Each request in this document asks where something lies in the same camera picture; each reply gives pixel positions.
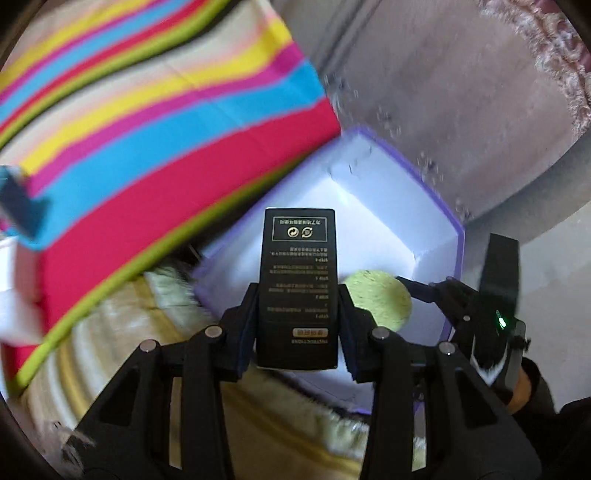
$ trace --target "magenta stripe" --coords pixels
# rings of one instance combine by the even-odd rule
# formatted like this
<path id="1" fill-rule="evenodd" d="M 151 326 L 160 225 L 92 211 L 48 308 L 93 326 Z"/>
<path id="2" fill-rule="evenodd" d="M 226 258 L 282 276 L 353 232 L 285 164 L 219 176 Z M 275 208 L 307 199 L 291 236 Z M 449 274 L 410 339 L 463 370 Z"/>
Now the magenta stripe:
<path id="1" fill-rule="evenodd" d="M 44 57 L 38 63 L 31 66 L 28 70 L 25 71 L 25 73 L 23 73 L 21 76 L 19 76 L 10 85 L 8 85 L 2 92 L 0 92 L 0 102 L 2 102 L 6 97 L 8 97 L 14 90 L 18 89 L 23 83 L 25 83 L 31 76 L 35 75 L 35 73 L 38 72 L 39 70 L 41 70 L 45 65 L 47 65 L 49 62 L 55 60 L 59 56 L 63 55 L 68 50 L 71 50 L 75 46 L 81 44 L 82 42 L 88 40 L 89 38 L 92 38 L 95 35 L 98 35 L 98 34 L 104 32 L 105 30 L 116 27 L 118 24 L 126 21 L 127 19 L 133 17 L 134 15 L 138 15 L 141 12 L 144 12 L 150 8 L 156 7 L 159 4 L 163 4 L 166 1 L 167 0 L 154 0 L 150 4 L 144 5 L 139 10 L 135 10 L 127 15 L 124 15 L 123 17 L 119 17 L 114 20 L 111 20 L 110 22 L 97 28 L 96 30 L 88 31 L 88 32 L 84 33 L 82 36 L 75 38 L 71 42 L 69 42 L 69 43 L 61 46 L 57 50 L 51 52 L 47 57 Z"/>
<path id="2" fill-rule="evenodd" d="M 123 117 L 62 150 L 51 163 L 30 178 L 27 185 L 28 193 L 31 197 L 39 195 L 68 168 L 82 161 L 108 142 L 116 140 L 148 122 L 162 118 L 176 110 L 193 106 L 200 101 L 212 100 L 223 95 L 277 82 L 293 71 L 302 61 L 301 52 L 292 43 L 283 49 L 264 70 L 252 77 L 215 85 L 204 90 L 191 90 Z"/>

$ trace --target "blue stripe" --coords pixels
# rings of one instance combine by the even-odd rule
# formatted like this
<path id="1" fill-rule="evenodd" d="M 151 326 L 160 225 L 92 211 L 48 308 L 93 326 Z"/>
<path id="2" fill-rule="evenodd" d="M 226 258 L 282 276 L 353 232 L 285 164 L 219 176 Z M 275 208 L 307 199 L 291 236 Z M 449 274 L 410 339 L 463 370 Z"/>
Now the blue stripe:
<path id="1" fill-rule="evenodd" d="M 32 75 L 18 89 L 0 105 L 0 123 L 4 122 L 15 110 L 29 100 L 39 90 L 46 87 L 53 80 L 64 72 L 69 71 L 79 63 L 92 57 L 94 54 L 106 50 L 112 45 L 145 30 L 148 27 L 157 25 L 162 20 L 170 17 L 181 9 L 190 0 L 170 0 L 156 7 L 148 8 L 146 11 L 134 15 L 132 18 L 120 23 L 116 27 L 91 37 L 80 45 L 66 51 L 41 70 Z"/>
<path id="2" fill-rule="evenodd" d="M 271 86 L 191 105 L 146 124 L 89 155 L 49 185 L 37 197 L 47 210 L 36 239 L 22 240 L 30 248 L 46 249 L 78 220 L 155 169 L 239 129 L 309 108 L 323 96 L 316 72 L 304 62 Z M 195 188 L 200 181 L 207 179 L 196 178 Z"/>

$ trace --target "white object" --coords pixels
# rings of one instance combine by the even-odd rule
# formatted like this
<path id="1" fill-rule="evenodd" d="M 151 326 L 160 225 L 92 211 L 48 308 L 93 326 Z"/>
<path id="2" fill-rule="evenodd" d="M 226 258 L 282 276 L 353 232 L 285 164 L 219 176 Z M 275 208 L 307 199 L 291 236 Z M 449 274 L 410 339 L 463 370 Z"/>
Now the white object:
<path id="1" fill-rule="evenodd" d="M 464 231 L 414 167 L 364 129 L 354 129 L 312 155 L 203 253 L 196 294 L 221 317 L 258 282 L 264 210 L 330 208 L 336 214 L 339 282 L 358 270 L 382 270 L 424 283 L 459 278 Z M 413 299 L 407 341 L 435 345 L 450 325 L 438 308 Z M 371 384 L 355 384 L 345 368 L 290 373 L 308 391 L 350 410 L 371 410 Z"/>
<path id="2" fill-rule="evenodd" d="M 43 339 L 38 300 L 37 254 L 17 237 L 0 241 L 0 342 L 38 345 Z"/>

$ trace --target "lace trim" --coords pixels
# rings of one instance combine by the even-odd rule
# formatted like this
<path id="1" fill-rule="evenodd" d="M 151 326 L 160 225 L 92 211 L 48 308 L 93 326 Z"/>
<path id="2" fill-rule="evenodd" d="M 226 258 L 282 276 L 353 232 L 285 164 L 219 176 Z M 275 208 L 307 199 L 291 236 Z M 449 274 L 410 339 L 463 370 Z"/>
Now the lace trim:
<path id="1" fill-rule="evenodd" d="M 478 3 L 483 14 L 501 18 L 526 40 L 536 68 L 556 80 L 566 96 L 576 137 L 583 135 L 591 127 L 591 73 L 585 67 L 591 56 L 566 16 L 548 0 Z"/>

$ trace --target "striped fabric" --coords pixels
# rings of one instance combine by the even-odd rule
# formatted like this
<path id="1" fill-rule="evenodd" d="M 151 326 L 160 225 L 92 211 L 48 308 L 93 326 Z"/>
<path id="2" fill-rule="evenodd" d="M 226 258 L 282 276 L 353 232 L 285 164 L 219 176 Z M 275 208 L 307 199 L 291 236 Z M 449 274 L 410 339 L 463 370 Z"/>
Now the striped fabric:
<path id="1" fill-rule="evenodd" d="M 22 242 L 41 252 L 47 335 L 40 346 L 13 349 L 17 387 L 105 295 L 339 133 L 316 72 L 267 1 L 243 0 L 214 20 L 227 3 L 117 2 L 87 19 L 87 29 L 73 22 L 48 36 L 45 55 L 27 50 L 0 74 L 6 140 L 11 125 L 40 111 L 34 105 L 57 98 L 52 85 L 70 74 L 72 59 L 89 65 L 117 50 L 107 38 L 128 44 L 181 11 L 210 28 L 72 93 L 0 151 L 0 163 L 27 173 L 44 209 L 36 237 Z M 163 35 L 178 38 L 184 23 L 174 25 Z M 112 71 L 109 62 L 93 65 L 97 78 Z M 81 84 L 55 85 L 67 95 Z M 33 110 L 23 109 L 29 103 Z"/>

